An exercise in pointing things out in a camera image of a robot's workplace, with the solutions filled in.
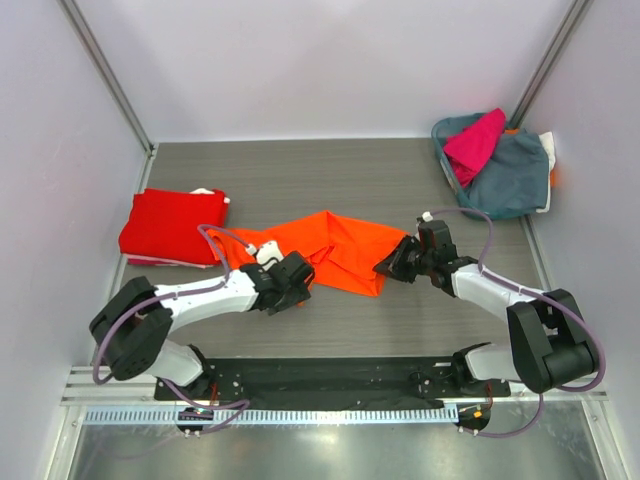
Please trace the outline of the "orange t-shirt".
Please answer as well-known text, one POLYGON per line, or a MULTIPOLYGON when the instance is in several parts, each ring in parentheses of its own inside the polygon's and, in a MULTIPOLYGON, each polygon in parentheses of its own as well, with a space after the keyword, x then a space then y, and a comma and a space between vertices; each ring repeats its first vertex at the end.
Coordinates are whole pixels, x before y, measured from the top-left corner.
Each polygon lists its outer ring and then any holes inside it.
POLYGON ((247 244, 259 247, 275 241, 283 254, 297 251, 313 266, 315 283, 369 297, 379 296, 385 283, 385 277, 374 267, 407 235, 394 227, 330 211, 261 231, 234 228, 232 232, 234 237, 212 229, 207 234, 233 269, 253 261, 247 244))

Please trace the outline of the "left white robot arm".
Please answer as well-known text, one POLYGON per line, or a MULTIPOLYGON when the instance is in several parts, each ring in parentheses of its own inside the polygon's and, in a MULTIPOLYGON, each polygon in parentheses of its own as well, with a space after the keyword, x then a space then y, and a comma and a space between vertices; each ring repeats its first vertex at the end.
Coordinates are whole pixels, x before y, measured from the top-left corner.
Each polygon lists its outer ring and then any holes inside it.
POLYGON ((287 310, 310 298, 314 277, 314 268, 297 251, 181 285, 154 286, 136 277, 90 323, 97 344, 94 382, 149 374, 190 399, 201 399, 213 386, 214 368, 198 348, 178 345, 169 336, 223 314, 287 310))

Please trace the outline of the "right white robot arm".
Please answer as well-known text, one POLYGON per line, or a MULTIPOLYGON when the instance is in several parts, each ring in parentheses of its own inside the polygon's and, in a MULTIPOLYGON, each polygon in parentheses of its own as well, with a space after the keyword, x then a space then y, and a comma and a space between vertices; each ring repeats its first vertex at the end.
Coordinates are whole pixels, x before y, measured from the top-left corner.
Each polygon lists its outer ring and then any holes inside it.
POLYGON ((454 354, 451 383, 462 395, 476 394, 488 380, 515 380, 542 394, 572 391, 581 378, 591 389, 602 379, 603 356, 568 291, 525 287, 459 255, 442 220, 420 218, 416 234, 403 237, 374 270, 404 283, 425 276, 505 322, 507 344, 481 343, 454 354))

